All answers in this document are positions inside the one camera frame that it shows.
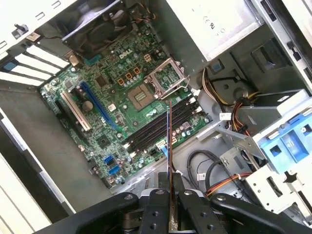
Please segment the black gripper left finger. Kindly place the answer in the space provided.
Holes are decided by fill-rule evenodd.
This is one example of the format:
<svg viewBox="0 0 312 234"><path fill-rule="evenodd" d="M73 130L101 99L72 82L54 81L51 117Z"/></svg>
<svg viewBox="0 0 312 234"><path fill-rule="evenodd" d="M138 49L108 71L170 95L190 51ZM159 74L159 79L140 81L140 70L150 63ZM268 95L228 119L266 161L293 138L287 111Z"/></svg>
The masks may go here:
<svg viewBox="0 0 312 234"><path fill-rule="evenodd" d="M158 173L158 187L137 196L117 194L38 231L40 234L167 234L169 176Z"/></svg>

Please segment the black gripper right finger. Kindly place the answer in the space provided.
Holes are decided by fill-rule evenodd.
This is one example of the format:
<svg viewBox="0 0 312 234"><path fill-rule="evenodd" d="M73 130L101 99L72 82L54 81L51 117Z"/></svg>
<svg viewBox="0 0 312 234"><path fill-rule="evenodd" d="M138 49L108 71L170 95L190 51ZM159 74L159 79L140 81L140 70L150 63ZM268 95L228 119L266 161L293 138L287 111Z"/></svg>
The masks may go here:
<svg viewBox="0 0 312 234"><path fill-rule="evenodd" d="M310 234L311 228L259 206L220 193L210 200L184 186L180 206L198 234Z"/></svg>

